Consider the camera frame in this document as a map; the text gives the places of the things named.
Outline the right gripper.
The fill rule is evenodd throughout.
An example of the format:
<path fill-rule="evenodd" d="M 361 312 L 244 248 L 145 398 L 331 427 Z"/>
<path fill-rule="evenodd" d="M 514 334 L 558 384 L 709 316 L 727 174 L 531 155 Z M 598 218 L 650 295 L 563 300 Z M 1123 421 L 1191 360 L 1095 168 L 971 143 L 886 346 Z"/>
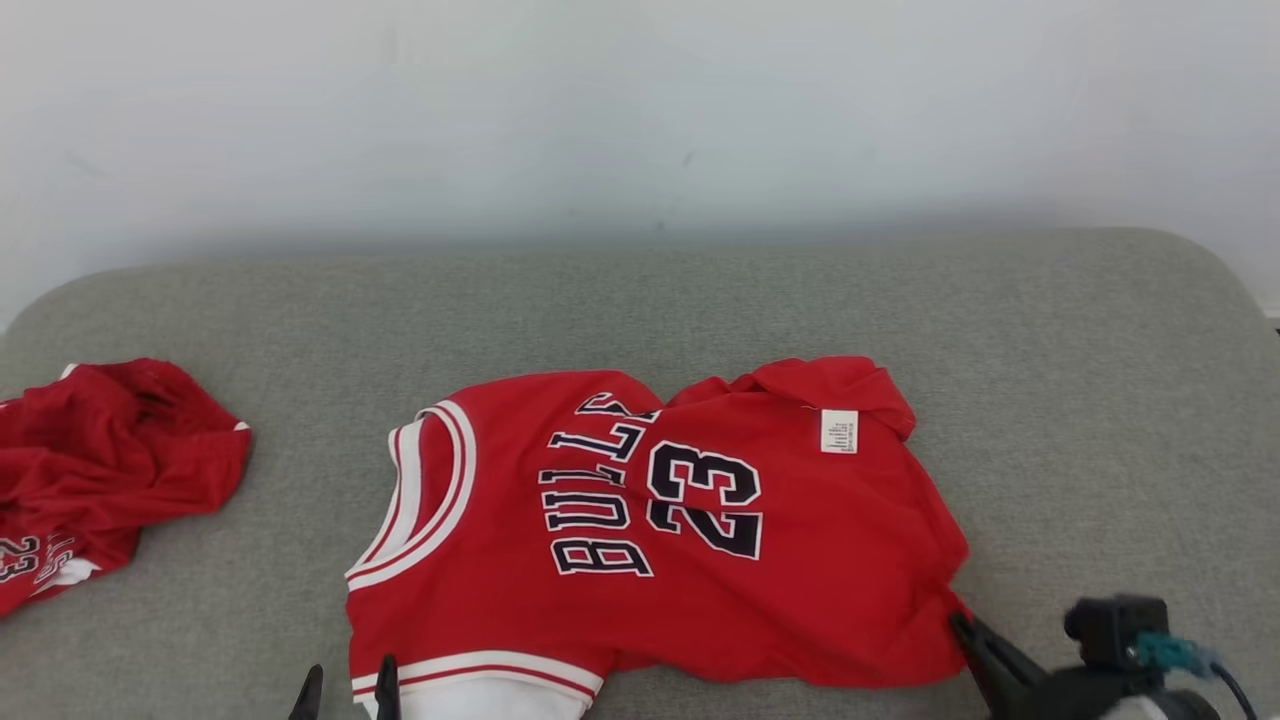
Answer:
<path fill-rule="evenodd" d="M 1048 674 L 977 616 L 948 624 L 991 719 L 1220 719 L 1194 691 L 1169 689 L 1162 673 L 1070 667 Z"/>

